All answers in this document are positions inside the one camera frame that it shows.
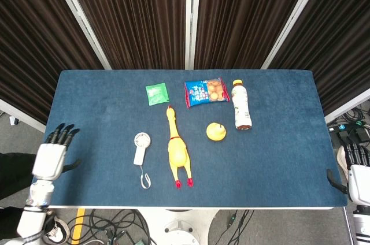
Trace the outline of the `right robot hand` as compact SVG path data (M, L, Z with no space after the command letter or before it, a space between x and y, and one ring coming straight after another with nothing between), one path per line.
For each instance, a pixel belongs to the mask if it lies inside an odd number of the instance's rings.
M370 150L357 143L342 143L337 161L347 175L347 185L337 182L332 170L327 169L330 185L348 195L357 206L370 207Z

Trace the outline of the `yellow floor tape strip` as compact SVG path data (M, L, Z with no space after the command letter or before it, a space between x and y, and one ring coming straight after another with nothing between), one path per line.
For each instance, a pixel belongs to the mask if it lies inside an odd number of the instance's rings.
M73 234L72 234L72 245L78 245L79 240L81 238L82 229L83 229L83 221L84 221L84 215L85 215L85 209L84 208L78 208L75 218L75 224L73 227Z

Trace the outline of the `blue table cloth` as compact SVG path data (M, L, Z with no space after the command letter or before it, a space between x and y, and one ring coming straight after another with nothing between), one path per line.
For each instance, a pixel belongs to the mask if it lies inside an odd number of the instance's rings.
M187 108L184 83L221 77L247 88L252 127L235 128L231 102ZM146 86L165 83L169 102L149 106ZM177 189L169 166L168 106L191 161ZM81 164L55 181L53 206L331 207L347 204L326 170L340 175L311 71L308 70L65 70L54 94L46 132L61 123L80 131L66 162ZM210 123L226 128L221 141ZM143 189L134 165L134 137L145 132Z

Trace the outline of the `black trouser leg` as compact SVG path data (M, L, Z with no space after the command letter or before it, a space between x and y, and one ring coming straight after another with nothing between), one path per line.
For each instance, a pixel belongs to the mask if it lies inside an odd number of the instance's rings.
M26 153L0 153L0 200L31 185L36 155ZM0 208L0 240L14 239L23 209L8 206Z

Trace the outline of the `blue snack bag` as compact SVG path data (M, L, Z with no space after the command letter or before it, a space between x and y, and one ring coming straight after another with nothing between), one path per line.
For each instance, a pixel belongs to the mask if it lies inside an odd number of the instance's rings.
M187 108L213 102L229 102L227 88L221 77L184 83Z

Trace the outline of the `tea bottle with yellow cap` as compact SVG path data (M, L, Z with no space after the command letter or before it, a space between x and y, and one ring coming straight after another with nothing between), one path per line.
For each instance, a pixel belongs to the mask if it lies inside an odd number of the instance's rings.
M237 130L247 130L252 127L252 121L249 113L247 89L243 81L236 79L233 81L232 102L235 112L235 128Z

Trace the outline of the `white handheld fan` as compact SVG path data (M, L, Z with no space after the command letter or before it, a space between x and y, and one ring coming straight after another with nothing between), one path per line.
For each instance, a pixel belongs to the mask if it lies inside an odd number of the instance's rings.
M143 171L143 162L145 159L146 149L150 146L150 136L145 132L140 132L134 137L134 145L136 146L134 165L139 166L141 169L140 183L143 189L151 187L151 180L147 173Z

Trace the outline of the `white table frame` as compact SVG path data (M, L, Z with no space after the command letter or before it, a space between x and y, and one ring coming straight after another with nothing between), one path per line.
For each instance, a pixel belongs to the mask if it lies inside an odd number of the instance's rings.
M160 207L160 206L49 206L49 209L156 209L156 210L331 210L331 207Z

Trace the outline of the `grey sneaker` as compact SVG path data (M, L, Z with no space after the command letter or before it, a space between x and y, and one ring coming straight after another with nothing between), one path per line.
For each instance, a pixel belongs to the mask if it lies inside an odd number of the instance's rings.
M70 237L70 229L65 221L58 217L53 217L47 224L45 234L42 237L44 243L48 245L63 245Z

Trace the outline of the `brown partition panel white frame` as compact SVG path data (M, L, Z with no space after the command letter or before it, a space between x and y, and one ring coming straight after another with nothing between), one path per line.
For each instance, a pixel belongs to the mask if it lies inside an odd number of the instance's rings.
M199 0L194 69L260 69L308 0Z
M184 69L186 0L78 0L113 69Z
M0 99L46 124L60 73L102 69L66 0L0 0Z
M298 0L262 67L311 71L328 122L370 99L370 0Z

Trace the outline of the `yellow toy pear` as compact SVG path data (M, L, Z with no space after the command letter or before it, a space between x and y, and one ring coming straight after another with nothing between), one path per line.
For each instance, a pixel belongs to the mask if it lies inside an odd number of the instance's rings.
M217 122L210 123L206 128L206 135L212 141L221 141L226 136L226 128Z

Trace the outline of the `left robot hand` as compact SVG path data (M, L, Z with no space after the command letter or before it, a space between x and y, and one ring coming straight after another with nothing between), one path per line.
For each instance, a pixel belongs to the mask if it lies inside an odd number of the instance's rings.
M71 164L64 164L66 153L74 136L80 131L74 124L65 126L60 124L53 132L47 135L36 154L32 174L37 180L54 181L60 174L76 169L81 159Z

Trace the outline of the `yellow rubber chicken toy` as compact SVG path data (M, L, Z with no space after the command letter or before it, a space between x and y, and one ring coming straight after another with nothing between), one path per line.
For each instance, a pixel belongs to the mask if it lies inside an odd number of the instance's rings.
M187 146L178 133L176 126L176 114L172 106L168 106L166 116L169 124L170 138L168 142L169 166L173 174L175 186L181 189L181 181L178 178L178 169L185 168L187 173L187 185L190 188L194 186L194 180L191 174L191 161L187 151Z

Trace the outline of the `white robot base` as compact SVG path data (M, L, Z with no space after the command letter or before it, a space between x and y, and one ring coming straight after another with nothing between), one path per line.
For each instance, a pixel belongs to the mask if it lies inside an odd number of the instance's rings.
M143 207L139 212L157 245L209 245L210 226L218 210Z

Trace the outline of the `green foil packet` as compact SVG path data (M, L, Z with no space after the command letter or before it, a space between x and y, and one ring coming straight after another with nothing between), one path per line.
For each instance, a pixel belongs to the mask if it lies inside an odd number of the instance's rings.
M149 106L169 102L169 96L165 83L146 86L145 89L148 97Z

